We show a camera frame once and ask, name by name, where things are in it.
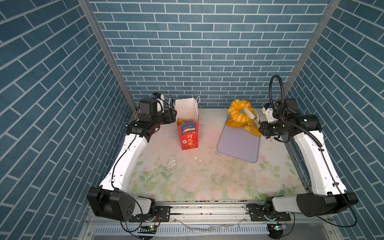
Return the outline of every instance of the table surface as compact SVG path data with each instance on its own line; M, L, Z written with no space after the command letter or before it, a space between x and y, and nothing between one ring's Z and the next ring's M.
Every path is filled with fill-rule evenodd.
M217 151L228 109L199 110L199 147L181 150L177 124L162 125L137 161L129 192L156 201L250 200L305 193L284 144L261 137L249 163Z

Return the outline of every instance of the metal base plate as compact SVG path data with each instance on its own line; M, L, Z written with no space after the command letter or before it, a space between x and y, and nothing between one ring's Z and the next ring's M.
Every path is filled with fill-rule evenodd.
M253 222L276 221L277 219L279 219L279 221L281 222L284 222L284 220L291 220L290 215L285 212L279 212L271 215L272 219L267 218L264 213L264 206L258 204L248 204L247 211L249 212L249 216L251 217L251 221Z
M169 222L170 206L156 206L156 211L160 213L160 222Z

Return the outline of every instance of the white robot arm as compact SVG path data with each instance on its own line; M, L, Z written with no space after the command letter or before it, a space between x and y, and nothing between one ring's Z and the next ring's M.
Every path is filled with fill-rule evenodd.
M285 99L280 76L282 100L270 102L263 108L267 121L261 123L259 131L269 139L271 136L288 134L299 146L307 166L312 193L295 197L270 197L265 203L266 215L277 212L303 213L307 217L340 212L358 202L353 192L348 192L339 178L324 144L321 125L315 115L301 115L295 99Z
M99 187L91 187L87 193L87 199L96 216L122 222L137 214L142 214L144 220L154 217L154 199L133 198L128 194L129 179L150 137L160 125L176 121L174 109L164 110L164 97L159 93L153 95L140 100L138 119L127 126L123 146L111 169Z

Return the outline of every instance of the blue brick wallpaper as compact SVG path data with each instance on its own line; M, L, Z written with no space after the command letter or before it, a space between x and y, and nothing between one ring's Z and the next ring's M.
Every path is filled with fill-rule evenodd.
M0 1L0 239L73 239L131 111L77 0Z
M270 77L286 80L328 0L90 2L136 103L161 90L217 108L264 105Z
M359 197L345 239L383 239L383 12L384 1L342 0L288 93L319 117L336 170ZM353 223L350 211L335 219Z

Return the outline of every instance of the red paper bag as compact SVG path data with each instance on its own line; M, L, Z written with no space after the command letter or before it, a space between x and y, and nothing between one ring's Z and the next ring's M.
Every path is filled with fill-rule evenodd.
M185 122L185 124L177 126L182 150L199 146L199 102L200 96L196 100L186 98L175 101L176 119L180 118Z

